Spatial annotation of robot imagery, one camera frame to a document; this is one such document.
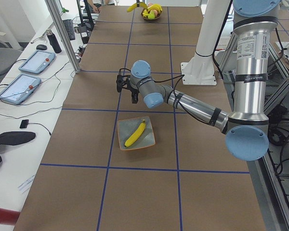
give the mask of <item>blue joint cap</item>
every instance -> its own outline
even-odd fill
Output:
[[[258,17],[268,13],[280,0],[234,0],[233,7],[243,17]]]
[[[134,62],[131,67],[131,74],[136,78],[145,78],[148,77],[151,73],[150,64],[144,60],[138,60]]]
[[[269,148],[267,135],[251,125],[240,125],[226,134],[226,146],[236,158],[246,161],[258,160]]]
[[[164,102],[163,96],[161,93],[154,92],[147,94],[144,97],[144,103],[148,108],[154,108],[161,105]]]

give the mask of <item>white tabletop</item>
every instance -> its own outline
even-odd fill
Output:
[[[78,15],[76,9],[77,7],[75,8],[74,13],[69,12],[63,14],[62,19],[75,18]],[[79,23],[79,18],[75,18],[74,22]],[[49,16],[33,39],[40,37],[51,23],[52,19]],[[66,64],[69,59],[54,26],[52,27],[52,31],[57,36],[62,52],[56,54],[56,58],[50,64],[50,66],[47,67],[40,75],[37,75],[42,79],[42,81],[49,78],[50,79],[42,83],[23,104],[33,103],[36,101],[50,101],[58,84],[60,83],[53,100],[49,103],[33,103],[31,105],[9,105],[0,102],[0,114],[17,118],[24,116],[25,119],[29,119],[29,123],[41,123],[48,128],[50,132],[52,132],[54,129],[61,109],[46,110],[51,108],[60,108],[62,106],[73,81],[74,75],[71,63]],[[77,51],[78,47],[83,44],[80,35],[75,34],[75,36],[76,39],[72,40],[71,44],[74,51]],[[53,49],[46,37],[45,40],[38,40],[33,44],[29,43],[19,59],[28,58],[36,50],[36,46],[38,44],[45,44],[48,47],[47,51],[53,52]],[[21,64],[22,62],[16,63],[1,84],[11,83],[13,79],[15,79],[21,73],[18,70],[18,67]],[[65,64],[66,66],[62,69],[62,71],[56,75],[59,79],[58,80],[53,75]],[[46,112],[40,112],[32,116],[27,116],[37,111]],[[19,126],[22,119],[24,118],[13,119],[0,115],[0,134],[7,131],[32,131],[36,134],[35,139],[28,143],[17,146],[0,146],[0,155],[2,157],[2,162],[0,163],[0,207],[15,211],[21,211],[29,191],[27,190],[24,193],[21,193],[17,187],[35,175],[50,139],[48,131],[41,125],[29,124],[26,129],[20,129]],[[11,230],[13,230],[13,226],[0,225],[0,231]]]

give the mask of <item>black mouse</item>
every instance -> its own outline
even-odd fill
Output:
[[[37,50],[41,50],[41,51],[47,50],[47,46],[44,45],[44,44],[39,44],[39,45],[37,46]]]

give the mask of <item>black keyboard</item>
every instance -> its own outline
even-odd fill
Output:
[[[75,40],[75,31],[74,31],[72,19],[65,19],[62,21],[63,21],[64,27],[66,28],[66,32],[67,32],[69,40]]]

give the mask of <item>red cylinder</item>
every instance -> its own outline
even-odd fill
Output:
[[[15,225],[20,212],[0,208],[0,224],[2,225]]]

